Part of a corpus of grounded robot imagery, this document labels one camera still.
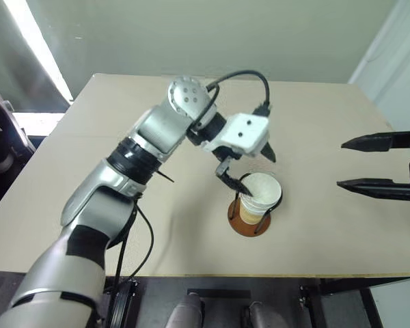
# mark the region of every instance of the black band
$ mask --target black band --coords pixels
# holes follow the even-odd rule
[[[207,140],[213,140],[219,132],[223,129],[226,124],[225,118],[220,115],[220,113],[216,113],[211,121],[202,129],[197,132],[195,135],[194,133],[190,132],[187,133],[187,137],[193,142],[194,145],[198,146],[201,142]],[[213,150],[214,156],[221,162],[223,162],[226,157],[232,157],[233,159],[240,159],[241,154],[237,154],[233,152],[231,148],[221,146]]]
[[[77,225],[67,241],[66,255],[87,258],[105,269],[105,249],[109,237],[86,225]]]
[[[155,156],[129,138],[124,138],[118,144],[107,161],[121,174],[142,185],[145,185],[161,166]]]
[[[16,306],[32,302],[32,299],[33,299],[34,296],[35,296],[35,294],[30,294],[30,295],[24,296],[23,298],[21,298],[17,302],[15,302],[15,304],[12,307],[15,308]]]
[[[84,304],[88,306],[89,308],[92,308],[93,310],[96,309],[96,303],[94,303],[92,299],[90,299],[89,297],[80,295],[80,294],[76,294],[74,292],[62,292],[60,299],[65,299],[67,301],[74,301],[77,303]]]

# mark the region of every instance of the white panel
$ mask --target white panel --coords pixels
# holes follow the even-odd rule
[[[371,288],[384,328],[410,328],[410,280]]]

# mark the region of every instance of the cable connector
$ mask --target cable connector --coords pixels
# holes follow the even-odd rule
[[[268,118],[271,114],[270,104],[263,102],[260,106],[254,109],[254,112],[252,114]]]

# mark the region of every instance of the light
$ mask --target light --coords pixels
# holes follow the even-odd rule
[[[25,130],[26,135],[50,135],[63,113],[12,113],[18,125]]]
[[[35,18],[27,2],[25,0],[3,0],[3,2],[6,4],[6,7],[8,7],[8,10],[20,29],[21,35],[26,40],[41,66],[50,76],[58,91],[68,102],[73,100],[67,83],[57,67],[49,46],[47,46],[46,41],[42,37],[40,28],[35,22]]]

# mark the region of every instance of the white wall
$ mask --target white wall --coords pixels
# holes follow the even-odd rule
[[[27,0],[73,96],[95,72],[346,83],[395,0]]]
[[[64,112],[57,91],[0,0],[0,93],[16,111]]]
[[[399,0],[351,77],[398,131],[410,130],[410,0]]]

